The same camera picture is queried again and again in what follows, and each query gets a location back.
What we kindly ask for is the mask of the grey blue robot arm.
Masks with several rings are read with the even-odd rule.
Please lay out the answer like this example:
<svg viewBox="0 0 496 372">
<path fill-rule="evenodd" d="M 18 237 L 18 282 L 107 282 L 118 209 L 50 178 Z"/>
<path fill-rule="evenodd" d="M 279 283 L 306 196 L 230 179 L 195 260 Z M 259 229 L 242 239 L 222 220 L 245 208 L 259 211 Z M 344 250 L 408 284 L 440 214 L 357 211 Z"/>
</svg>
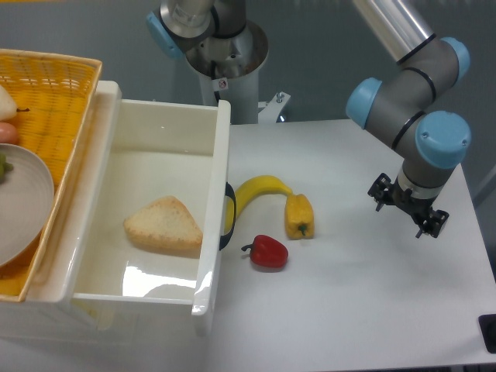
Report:
<svg viewBox="0 0 496 372">
<path fill-rule="evenodd" d="M 380 175 L 368 192 L 378 206 L 408 214 L 424 235 L 438 236 L 449 216 L 432 205 L 464 159 L 470 127 L 460 116 L 428 107 L 470 67 L 467 48 L 439 38 L 407 1 L 356 1 L 355 9 L 400 68 L 388 83 L 362 81 L 346 114 L 403 159 L 398 176 Z M 268 55 L 264 31 L 243 1 L 164 1 L 146 18 L 150 35 L 171 58 L 197 74 L 203 102 L 227 101 L 235 124 L 262 123 L 258 73 Z"/>
</svg>

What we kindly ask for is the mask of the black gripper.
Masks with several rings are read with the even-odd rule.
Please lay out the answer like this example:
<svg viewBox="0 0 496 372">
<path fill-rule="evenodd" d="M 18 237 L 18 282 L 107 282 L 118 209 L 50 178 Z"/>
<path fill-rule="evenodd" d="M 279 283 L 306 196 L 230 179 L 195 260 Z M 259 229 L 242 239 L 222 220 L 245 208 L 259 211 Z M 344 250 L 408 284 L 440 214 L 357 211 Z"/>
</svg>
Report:
<svg viewBox="0 0 496 372">
<path fill-rule="evenodd" d="M 375 210 L 379 212 L 385 205 L 394 205 L 412 217 L 418 226 L 415 237 L 422 235 L 438 238 L 450 214 L 443 210 L 433 210 L 433 198 L 415 198 L 411 189 L 403 190 L 398 181 L 391 183 L 391 179 L 381 173 L 370 186 L 367 194 L 376 202 Z"/>
</svg>

